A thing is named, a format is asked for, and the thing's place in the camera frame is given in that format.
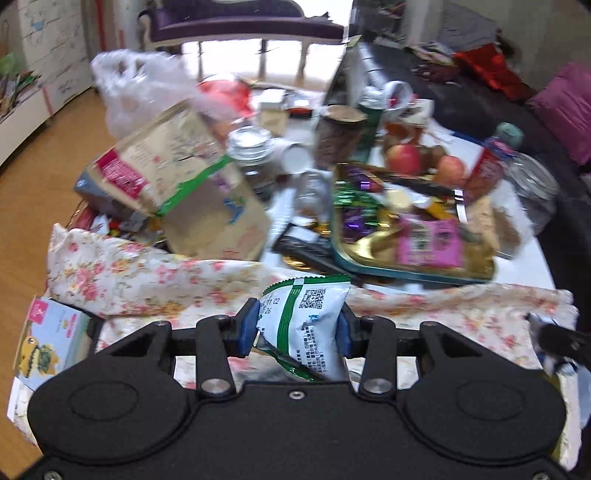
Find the wooden floor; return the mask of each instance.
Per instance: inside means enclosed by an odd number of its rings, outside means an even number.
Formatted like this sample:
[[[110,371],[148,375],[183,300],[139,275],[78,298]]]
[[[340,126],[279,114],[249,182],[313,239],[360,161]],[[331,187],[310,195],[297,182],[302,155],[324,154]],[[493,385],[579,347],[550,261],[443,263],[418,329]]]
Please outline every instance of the wooden floor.
[[[0,470],[10,478],[40,454],[5,412],[27,307],[44,290],[51,226],[68,221],[77,176],[113,142],[100,97],[89,90],[0,168]]]

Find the pink floral fabric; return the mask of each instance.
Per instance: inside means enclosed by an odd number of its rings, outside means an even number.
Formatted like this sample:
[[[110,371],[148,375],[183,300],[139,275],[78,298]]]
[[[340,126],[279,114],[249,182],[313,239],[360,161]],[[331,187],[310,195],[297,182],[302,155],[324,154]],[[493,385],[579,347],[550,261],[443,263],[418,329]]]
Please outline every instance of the pink floral fabric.
[[[193,327],[214,314],[235,314],[250,297],[286,278],[309,276],[258,262],[197,261],[166,254],[117,238],[54,227],[48,252],[48,295],[106,317],[98,350],[155,320],[174,328]],[[567,291],[485,284],[431,291],[425,295],[384,294],[351,287],[348,305],[358,315],[387,317],[400,328],[418,329],[435,320],[525,368],[540,368],[524,320],[527,312],[552,315],[574,328],[577,310]],[[229,360],[237,386],[249,378],[272,378],[278,364],[253,352]],[[358,380],[363,360],[348,361],[352,381]],[[399,388],[417,379],[414,359],[398,360]],[[194,358],[179,357],[175,378],[194,388]],[[580,447],[579,405],[575,377],[561,378],[568,410],[560,462],[574,467]],[[16,425],[31,440],[26,406],[31,392],[21,386]]]

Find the pink package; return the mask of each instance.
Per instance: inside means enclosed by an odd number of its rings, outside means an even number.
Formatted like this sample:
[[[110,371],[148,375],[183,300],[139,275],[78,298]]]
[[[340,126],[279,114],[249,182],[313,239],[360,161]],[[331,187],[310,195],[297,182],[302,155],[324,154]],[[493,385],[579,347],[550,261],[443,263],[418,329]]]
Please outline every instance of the pink package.
[[[461,267],[462,240],[453,220],[427,222],[413,216],[400,218],[398,262],[401,265]]]

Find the clear plastic jar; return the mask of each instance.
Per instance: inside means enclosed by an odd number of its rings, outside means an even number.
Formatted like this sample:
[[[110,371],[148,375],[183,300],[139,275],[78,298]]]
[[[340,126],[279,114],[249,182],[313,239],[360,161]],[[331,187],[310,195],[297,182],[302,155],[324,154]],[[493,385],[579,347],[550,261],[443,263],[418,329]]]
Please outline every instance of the clear plastic jar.
[[[272,145],[271,133],[260,127],[242,127],[228,135],[228,155],[262,202],[271,198],[278,173],[270,154]]]
[[[533,224],[534,235],[539,235],[556,213],[558,183],[537,160],[523,153],[510,161],[507,176]]]

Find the qr code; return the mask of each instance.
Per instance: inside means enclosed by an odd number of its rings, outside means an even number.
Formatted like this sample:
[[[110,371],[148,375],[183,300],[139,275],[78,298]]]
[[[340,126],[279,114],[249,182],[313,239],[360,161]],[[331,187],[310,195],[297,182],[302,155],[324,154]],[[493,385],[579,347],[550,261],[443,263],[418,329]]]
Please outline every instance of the qr code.
[[[324,300],[324,294],[326,288],[317,288],[315,290],[307,290],[304,293],[304,298],[301,299],[301,309],[321,309],[322,301]]]

